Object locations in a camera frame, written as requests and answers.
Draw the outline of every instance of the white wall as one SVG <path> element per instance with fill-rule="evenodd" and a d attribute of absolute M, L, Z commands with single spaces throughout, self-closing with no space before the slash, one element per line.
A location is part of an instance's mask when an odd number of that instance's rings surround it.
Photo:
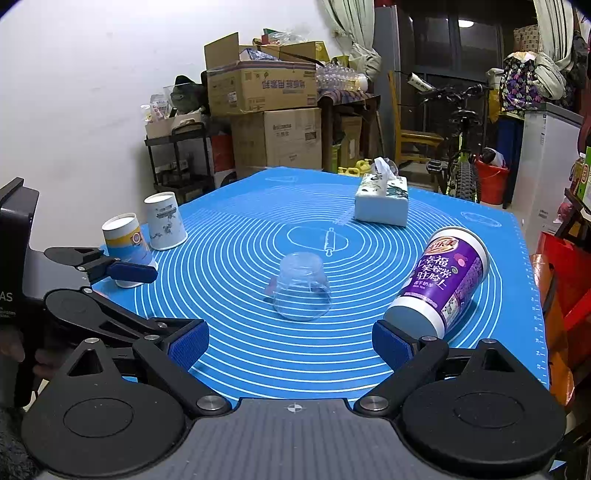
<path fill-rule="evenodd" d="M 139 106 L 199 81 L 203 46 L 264 27 L 308 31 L 339 54 L 318 0 L 21 0 L 0 19 L 0 186 L 40 191 L 31 246 L 99 245 L 153 193 Z"/>

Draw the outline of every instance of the person's hand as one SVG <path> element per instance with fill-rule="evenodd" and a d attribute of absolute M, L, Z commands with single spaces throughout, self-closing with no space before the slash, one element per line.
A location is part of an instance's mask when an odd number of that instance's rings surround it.
<path fill-rule="evenodd" d="M 38 364 L 33 367 L 33 373 L 45 380 L 51 380 L 71 352 L 72 349 L 65 348 L 59 342 L 46 339 L 46 348 L 35 352 Z M 21 332 L 18 329 L 0 326 L 0 353 L 19 363 L 25 359 Z"/>

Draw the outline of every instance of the transparent cup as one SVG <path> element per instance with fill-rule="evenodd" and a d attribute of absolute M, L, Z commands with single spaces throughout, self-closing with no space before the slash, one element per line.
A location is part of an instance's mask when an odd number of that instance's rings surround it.
<path fill-rule="evenodd" d="M 298 252 L 286 255 L 273 295 L 277 313 L 289 320 L 314 320 L 330 309 L 330 286 L 318 255 Z"/>

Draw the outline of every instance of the blue table mat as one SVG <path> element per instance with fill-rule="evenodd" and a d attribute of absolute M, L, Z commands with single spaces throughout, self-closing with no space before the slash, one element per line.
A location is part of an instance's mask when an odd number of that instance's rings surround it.
<path fill-rule="evenodd" d="M 431 234 L 445 226 L 476 233 L 491 270 L 450 346 L 500 340 L 549 387 L 538 289 L 513 214 L 410 188 L 406 228 L 353 219 L 359 179 L 273 168 L 180 207 L 188 240 L 154 252 L 156 282 L 124 290 L 95 285 L 144 317 L 201 318 L 207 352 L 190 372 L 234 403 L 240 397 L 354 401 L 390 369 L 374 352 L 371 329 L 382 318 Z M 280 317 L 264 294 L 283 256 L 318 254 L 332 307 L 311 322 Z"/>

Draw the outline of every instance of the bicycle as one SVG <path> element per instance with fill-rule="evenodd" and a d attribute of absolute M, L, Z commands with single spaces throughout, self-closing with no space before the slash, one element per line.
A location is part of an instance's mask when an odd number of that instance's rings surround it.
<path fill-rule="evenodd" d="M 470 129 L 481 125 L 482 121 L 478 113 L 468 110 L 467 102 L 470 97 L 483 95 L 492 88 L 478 83 L 464 92 L 457 93 L 450 87 L 436 89 L 428 86 L 431 88 L 420 92 L 424 97 L 421 103 L 446 100 L 456 106 L 456 111 L 452 113 L 450 118 L 450 122 L 457 125 L 456 131 L 442 143 L 442 145 L 448 146 L 447 166 L 442 166 L 444 160 L 441 158 L 441 149 L 436 157 L 427 163 L 427 171 L 437 180 L 435 191 L 441 190 L 442 193 L 450 197 L 480 203 L 480 180 L 474 165 L 476 156 L 470 152 L 467 139 Z M 457 151 L 454 151 L 451 139 L 456 137 L 458 139 Z"/>

